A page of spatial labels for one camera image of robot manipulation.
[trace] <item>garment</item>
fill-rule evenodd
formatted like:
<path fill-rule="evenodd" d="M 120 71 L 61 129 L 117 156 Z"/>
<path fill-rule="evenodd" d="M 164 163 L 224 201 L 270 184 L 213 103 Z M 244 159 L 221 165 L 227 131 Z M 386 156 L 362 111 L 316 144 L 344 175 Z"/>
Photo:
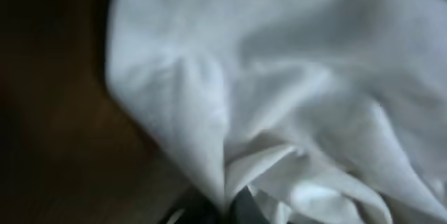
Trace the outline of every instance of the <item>garment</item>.
<path fill-rule="evenodd" d="M 447 0 L 113 0 L 114 98 L 221 211 L 447 223 Z"/>

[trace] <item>dark brown background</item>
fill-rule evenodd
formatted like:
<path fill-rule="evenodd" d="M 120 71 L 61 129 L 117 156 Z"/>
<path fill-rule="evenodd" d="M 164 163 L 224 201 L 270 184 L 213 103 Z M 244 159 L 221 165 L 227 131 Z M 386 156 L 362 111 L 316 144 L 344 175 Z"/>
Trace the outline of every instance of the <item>dark brown background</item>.
<path fill-rule="evenodd" d="M 185 187 L 104 91 L 105 3 L 0 0 L 0 223 L 154 223 Z"/>

